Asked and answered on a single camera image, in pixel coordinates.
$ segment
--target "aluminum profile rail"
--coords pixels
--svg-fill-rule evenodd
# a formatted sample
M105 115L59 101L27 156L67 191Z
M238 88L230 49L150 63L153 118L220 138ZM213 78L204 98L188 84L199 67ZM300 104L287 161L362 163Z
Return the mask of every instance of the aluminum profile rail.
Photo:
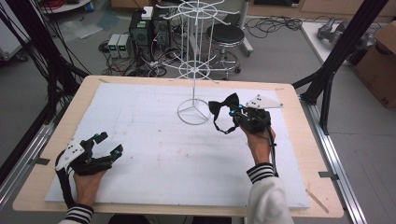
M35 165L36 159L50 140L54 130L54 119L49 124L42 125L28 148L26 148L25 152L8 174L3 185L0 187L0 211L6 205L14 189L22 182L29 170Z
M323 129L320 127L320 112L318 111L317 106L309 105L306 102L301 103L306 106L311 116L312 124L317 131L318 138L322 145L322 151L326 156L327 163L332 174L338 176L338 178L334 180L334 183L339 189L339 193L344 200L345 207L352 222L356 224L366 224L367 221L361 210L361 206L358 203L358 199L356 198L356 195L347 179L347 174L343 168L343 165L341 164L340 158L338 157L337 151L335 150L334 144L332 143L332 139L329 135L326 135L325 132L323 132Z

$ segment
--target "stool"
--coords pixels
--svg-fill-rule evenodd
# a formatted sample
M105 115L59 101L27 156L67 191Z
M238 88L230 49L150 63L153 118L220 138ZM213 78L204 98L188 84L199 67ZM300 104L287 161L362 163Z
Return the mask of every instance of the stool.
M245 33L236 26L218 23L213 26L213 34L212 26L206 29L206 37L209 41L212 38L212 44L220 46L220 49L210 51L210 59L213 57L212 55L216 55L212 62L209 63L210 71L224 71L225 80L228 80L228 71L232 69L234 69L235 73L240 73L241 67L238 58L226 48L242 44L245 39Z

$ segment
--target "person's left hand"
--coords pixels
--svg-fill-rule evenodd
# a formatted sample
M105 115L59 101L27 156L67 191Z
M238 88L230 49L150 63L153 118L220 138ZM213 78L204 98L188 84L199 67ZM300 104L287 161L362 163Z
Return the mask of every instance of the person's left hand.
M78 175L74 173L77 189L77 203L92 207L96 200L96 193L99 190L100 181L106 171L101 171L94 175Z

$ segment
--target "hand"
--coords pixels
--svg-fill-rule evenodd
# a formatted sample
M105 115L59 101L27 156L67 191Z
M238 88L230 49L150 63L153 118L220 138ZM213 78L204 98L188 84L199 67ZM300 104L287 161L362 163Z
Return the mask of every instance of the hand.
M78 200L77 203L92 207L96 200L96 193L99 190L100 181L106 171L101 171L94 175L78 175L74 173Z
M250 133L242 128L242 131L247 135L247 145L250 148L255 164L270 162L270 141L268 140L268 132ZM276 137L276 133L271 129L271 134Z

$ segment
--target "chair seat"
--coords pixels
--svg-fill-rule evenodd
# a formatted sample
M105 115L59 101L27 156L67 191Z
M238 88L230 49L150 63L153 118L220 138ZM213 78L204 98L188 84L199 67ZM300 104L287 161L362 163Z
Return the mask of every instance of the chair seat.
M245 33L238 27L232 25L224 25L222 23L215 24L213 27L209 26L206 30L206 35L212 40L223 44L235 44L241 42L245 38Z

